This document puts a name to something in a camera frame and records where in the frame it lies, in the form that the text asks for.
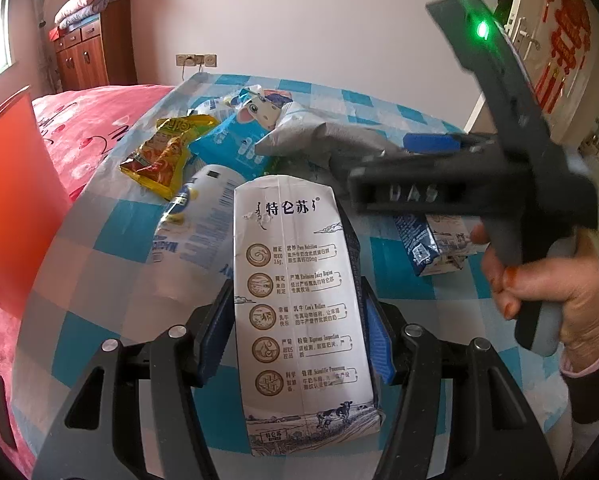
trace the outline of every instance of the cartoon animal face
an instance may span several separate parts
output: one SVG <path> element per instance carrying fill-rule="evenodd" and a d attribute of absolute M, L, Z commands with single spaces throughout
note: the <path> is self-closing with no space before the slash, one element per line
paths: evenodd
<path fill-rule="evenodd" d="M 238 112 L 238 123 L 246 124 L 257 121 L 268 132 L 275 127 L 281 110 L 272 102 L 256 94 Z"/>

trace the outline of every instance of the white door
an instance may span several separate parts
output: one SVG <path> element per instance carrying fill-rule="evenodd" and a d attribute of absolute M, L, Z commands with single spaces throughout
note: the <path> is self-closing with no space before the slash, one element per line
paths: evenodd
<path fill-rule="evenodd" d="M 513 0 L 505 30 L 559 141 L 582 100 L 599 51 L 599 15 L 589 0 Z M 483 96 L 465 130 L 495 132 Z"/>

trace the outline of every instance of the qr code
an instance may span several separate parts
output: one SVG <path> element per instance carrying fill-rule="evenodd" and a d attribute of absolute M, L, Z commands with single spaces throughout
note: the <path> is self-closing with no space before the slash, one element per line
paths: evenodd
<path fill-rule="evenodd" d="M 428 260 L 430 256 L 431 253 L 422 244 L 419 244 L 413 248 L 413 257 L 415 258 L 415 262 L 417 263 L 417 265 Z"/>

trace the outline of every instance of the red door decoration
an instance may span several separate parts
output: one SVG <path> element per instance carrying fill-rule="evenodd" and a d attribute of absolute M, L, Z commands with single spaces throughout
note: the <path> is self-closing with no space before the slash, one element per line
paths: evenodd
<path fill-rule="evenodd" d="M 550 5 L 555 0 L 546 0 L 542 21 L 548 20 Z M 551 61 L 548 62 L 542 77 L 535 86 L 537 100 L 548 114 L 552 113 L 564 91 L 566 77 L 571 70 L 581 70 L 586 53 L 591 50 L 591 20 L 584 0 L 561 0 L 561 7 L 555 10 L 557 29 L 550 35 Z M 582 59 L 577 63 L 577 54 Z"/>

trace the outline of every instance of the round brown icon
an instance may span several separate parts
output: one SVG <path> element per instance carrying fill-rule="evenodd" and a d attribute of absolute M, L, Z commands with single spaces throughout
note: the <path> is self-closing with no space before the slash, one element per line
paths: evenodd
<path fill-rule="evenodd" d="M 280 355 L 280 346 L 272 337 L 260 337 L 253 343 L 253 355 L 260 362 L 269 364 Z"/>
<path fill-rule="evenodd" d="M 246 286 L 254 297 L 265 298 L 273 291 L 273 280 L 263 272 L 256 272 L 248 279 Z"/>
<path fill-rule="evenodd" d="M 246 259 L 254 267 L 263 267 L 271 261 L 271 251 L 262 244 L 253 244 L 246 250 Z"/>
<path fill-rule="evenodd" d="M 251 320 L 251 325 L 257 330 L 268 330 L 275 326 L 277 315 L 270 306 L 259 304 L 251 309 L 248 319 Z"/>
<path fill-rule="evenodd" d="M 264 370 L 256 377 L 256 388 L 266 397 L 275 397 L 284 389 L 284 379 L 274 370 Z"/>

